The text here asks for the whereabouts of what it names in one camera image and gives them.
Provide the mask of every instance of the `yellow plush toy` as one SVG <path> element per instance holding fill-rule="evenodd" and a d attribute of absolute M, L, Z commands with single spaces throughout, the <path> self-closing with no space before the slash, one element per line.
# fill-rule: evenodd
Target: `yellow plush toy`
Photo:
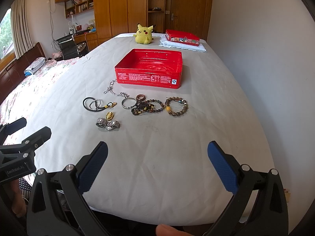
<path fill-rule="evenodd" d="M 138 30 L 133 36 L 136 37 L 136 43 L 149 44 L 152 38 L 153 26 L 143 27 L 138 24 Z"/>

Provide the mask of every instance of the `door handle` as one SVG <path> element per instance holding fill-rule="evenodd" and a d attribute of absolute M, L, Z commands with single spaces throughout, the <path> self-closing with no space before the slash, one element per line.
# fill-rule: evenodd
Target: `door handle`
<path fill-rule="evenodd" d="M 174 16 L 174 13 L 171 14 L 171 21 L 174 20 L 174 18 L 176 18 L 177 16 Z"/>

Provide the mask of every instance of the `beaded bracelet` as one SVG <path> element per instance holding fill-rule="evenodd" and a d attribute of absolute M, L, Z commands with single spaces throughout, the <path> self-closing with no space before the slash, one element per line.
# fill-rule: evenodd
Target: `beaded bracelet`
<path fill-rule="evenodd" d="M 154 109 L 154 105 L 149 102 L 157 102 L 161 105 L 160 109 Z M 164 104 L 160 100 L 150 99 L 147 101 L 138 101 L 136 108 L 131 109 L 133 115 L 139 115 L 143 112 L 161 112 L 165 108 Z"/>
<path fill-rule="evenodd" d="M 170 107 L 170 102 L 171 101 L 175 101 L 177 103 L 180 103 L 180 104 L 183 104 L 184 107 L 181 111 L 179 112 L 173 112 L 171 107 Z M 168 111 L 168 113 L 172 116 L 180 116 L 180 115 L 183 115 L 185 112 L 187 112 L 187 109 L 188 109 L 188 105 L 187 105 L 187 101 L 186 100 L 183 100 L 182 98 L 179 98 L 179 97 L 172 97 L 172 98 L 167 98 L 166 101 L 165 101 L 165 108 L 166 110 Z"/>

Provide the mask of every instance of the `red tin box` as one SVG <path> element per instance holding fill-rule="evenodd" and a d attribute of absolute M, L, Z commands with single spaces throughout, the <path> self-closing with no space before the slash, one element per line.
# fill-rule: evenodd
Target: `red tin box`
<path fill-rule="evenodd" d="M 194 46 L 199 46 L 200 42 L 200 38 L 191 33 L 169 29 L 166 30 L 166 38 L 172 42 L 184 43 Z"/>
<path fill-rule="evenodd" d="M 182 53 L 133 49 L 116 66 L 118 83 L 178 89 L 183 68 Z"/>

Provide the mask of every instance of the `curtain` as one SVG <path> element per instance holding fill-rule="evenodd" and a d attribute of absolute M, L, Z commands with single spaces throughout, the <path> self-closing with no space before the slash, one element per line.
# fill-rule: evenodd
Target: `curtain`
<path fill-rule="evenodd" d="M 27 25 L 25 0 L 14 0 L 11 5 L 11 31 L 18 59 L 34 47 Z"/>

